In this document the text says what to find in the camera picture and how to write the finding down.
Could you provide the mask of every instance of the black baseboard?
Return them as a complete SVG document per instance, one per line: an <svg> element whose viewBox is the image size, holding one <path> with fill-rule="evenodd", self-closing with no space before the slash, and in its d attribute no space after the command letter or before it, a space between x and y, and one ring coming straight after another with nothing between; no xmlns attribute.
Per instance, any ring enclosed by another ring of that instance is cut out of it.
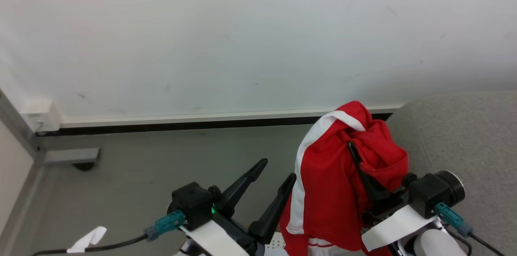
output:
<svg viewBox="0 0 517 256"><path fill-rule="evenodd" d="M391 113L372 114L373 119L387 120ZM127 126L106 126L106 127L81 127L63 128L52 132L37 132L38 137L51 136L75 136L75 135L97 135L131 132L156 132L176 131L195 129L218 129L218 128L242 128L242 127L264 127L281 125L305 125L315 123L319 117L304 118L278 118L278 119L257 119L257 120L226 120L217 122L175 122L171 124L151 125L127 125Z"/></svg>

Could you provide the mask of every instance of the metal frame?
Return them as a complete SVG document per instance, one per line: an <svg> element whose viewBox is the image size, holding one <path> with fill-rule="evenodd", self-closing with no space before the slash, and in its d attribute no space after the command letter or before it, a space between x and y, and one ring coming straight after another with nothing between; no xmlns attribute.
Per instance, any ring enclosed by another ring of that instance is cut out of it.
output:
<svg viewBox="0 0 517 256"><path fill-rule="evenodd" d="M100 148L47 150L0 89L0 120L32 156L36 164L98 162Z"/></svg>

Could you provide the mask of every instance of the wall outlet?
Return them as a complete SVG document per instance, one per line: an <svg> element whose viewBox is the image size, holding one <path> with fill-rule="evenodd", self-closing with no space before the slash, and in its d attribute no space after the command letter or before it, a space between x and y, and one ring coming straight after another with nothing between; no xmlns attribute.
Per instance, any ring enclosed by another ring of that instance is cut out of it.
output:
<svg viewBox="0 0 517 256"><path fill-rule="evenodd" d="M33 132L57 131L61 127L61 115L51 100L29 100L20 114Z"/></svg>

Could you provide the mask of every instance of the cable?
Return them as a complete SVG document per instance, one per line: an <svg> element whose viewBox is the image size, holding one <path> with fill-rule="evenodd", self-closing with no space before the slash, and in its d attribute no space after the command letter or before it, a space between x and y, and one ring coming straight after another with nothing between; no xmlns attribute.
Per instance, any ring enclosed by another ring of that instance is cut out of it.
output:
<svg viewBox="0 0 517 256"><path fill-rule="evenodd" d="M449 235L451 235L454 239L462 242L463 244L465 244L465 246L467 246L467 248L469 249L469 252L467 252L467 256L471 256L472 254L472 246L470 245L469 242L467 242L467 240L465 240L464 238L454 234L453 232L447 230L447 232L449 233Z"/></svg>
<svg viewBox="0 0 517 256"><path fill-rule="evenodd" d="M504 254L502 254L501 252L499 252L497 249L495 249L492 245L490 245L489 243L481 240L480 238L478 238L478 236L476 236L475 234L473 234L472 232L469 233L469 236L472 237L472 239L476 240L477 242L479 242L481 245L485 246L486 248L489 248L492 252L496 253L497 255L499 256L504 256Z"/></svg>
<svg viewBox="0 0 517 256"><path fill-rule="evenodd" d="M142 235L138 238L135 238L135 239L132 239L129 241L125 241L122 243L117 243L117 244L107 245L107 246L100 246L100 247L86 248L86 249L84 249L84 252L98 252L98 251L116 249L116 248L120 248L120 247L124 247L127 245L131 245L131 244L140 242L146 238L147 238L147 235ZM44 251L36 252L36 253L32 254L32 256L49 255L49 254L66 254L66 253L67 253L67 249L44 250Z"/></svg>

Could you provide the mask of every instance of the red cloth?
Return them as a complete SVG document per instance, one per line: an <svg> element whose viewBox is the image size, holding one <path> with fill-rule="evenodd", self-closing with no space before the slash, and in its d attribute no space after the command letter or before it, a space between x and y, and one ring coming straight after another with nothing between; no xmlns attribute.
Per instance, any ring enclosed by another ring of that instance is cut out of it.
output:
<svg viewBox="0 0 517 256"><path fill-rule="evenodd" d="M386 123L373 120L358 101L321 117L299 147L298 179L280 220L290 256L307 256L309 248L332 251L329 247L334 245L349 251L362 249L371 256L391 255L386 248L368 253L362 244L360 214L371 203L351 158L349 141L362 157L362 171L390 191L401 186L408 173L406 151L395 145Z"/></svg>

